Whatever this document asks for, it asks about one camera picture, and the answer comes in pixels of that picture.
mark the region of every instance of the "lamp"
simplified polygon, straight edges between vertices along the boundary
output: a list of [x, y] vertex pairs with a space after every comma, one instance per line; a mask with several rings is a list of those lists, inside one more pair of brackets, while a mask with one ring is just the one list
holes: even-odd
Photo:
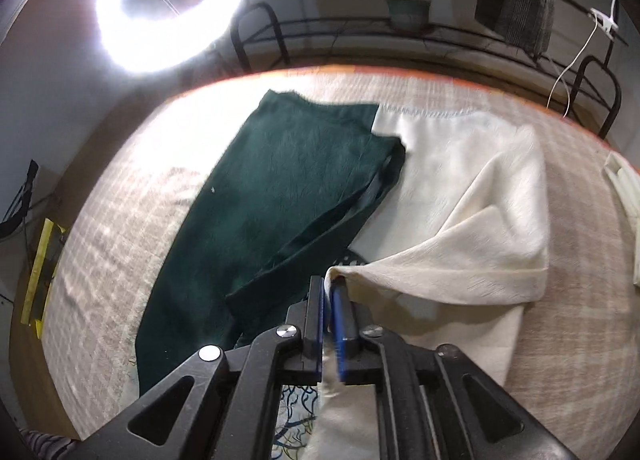
[[240, 0], [202, 0], [182, 12], [161, 2], [170, 18], [131, 15], [124, 0], [96, 1], [102, 44], [130, 72], [170, 68], [203, 51], [225, 32]]

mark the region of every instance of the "potted plant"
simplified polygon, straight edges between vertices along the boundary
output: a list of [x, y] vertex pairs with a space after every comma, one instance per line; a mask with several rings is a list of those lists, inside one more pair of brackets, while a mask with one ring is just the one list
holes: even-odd
[[386, 0], [391, 26], [399, 31], [419, 33], [429, 25], [428, 0]]

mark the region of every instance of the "green cloth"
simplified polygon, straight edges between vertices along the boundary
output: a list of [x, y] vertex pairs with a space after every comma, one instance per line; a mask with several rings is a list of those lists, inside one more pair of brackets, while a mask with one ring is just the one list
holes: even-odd
[[284, 321], [398, 182], [404, 147], [371, 133], [375, 104], [269, 91], [211, 172], [151, 291], [136, 337], [140, 393], [207, 344]]

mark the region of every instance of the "bed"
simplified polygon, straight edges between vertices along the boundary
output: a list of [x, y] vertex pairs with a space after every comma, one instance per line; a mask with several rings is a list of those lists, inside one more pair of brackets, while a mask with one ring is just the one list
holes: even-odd
[[583, 460], [615, 447], [640, 408], [634, 237], [602, 173], [609, 148], [503, 92], [423, 72], [330, 66], [213, 84], [156, 109], [100, 177], [66, 243], [42, 344], [81, 438], [132, 402], [134, 341], [181, 222], [230, 140], [269, 89], [319, 102], [473, 108], [532, 125], [545, 154], [550, 267], [526, 308], [506, 389]]

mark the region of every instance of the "cream fabric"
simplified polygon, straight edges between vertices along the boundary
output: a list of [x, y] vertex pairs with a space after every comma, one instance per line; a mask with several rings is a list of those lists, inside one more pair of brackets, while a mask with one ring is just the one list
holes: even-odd
[[[374, 321], [418, 346], [456, 344], [504, 384], [521, 304], [542, 297], [548, 269], [545, 166], [533, 130], [483, 112], [381, 107], [373, 131], [405, 144], [401, 179], [351, 245], [375, 261], [332, 267], [325, 287], [345, 276]], [[372, 390], [340, 385], [326, 352], [305, 459], [377, 458]]]
[[612, 151], [604, 163], [604, 171], [613, 184], [631, 228], [636, 234], [634, 254], [634, 285], [640, 287], [640, 176], [619, 153]]

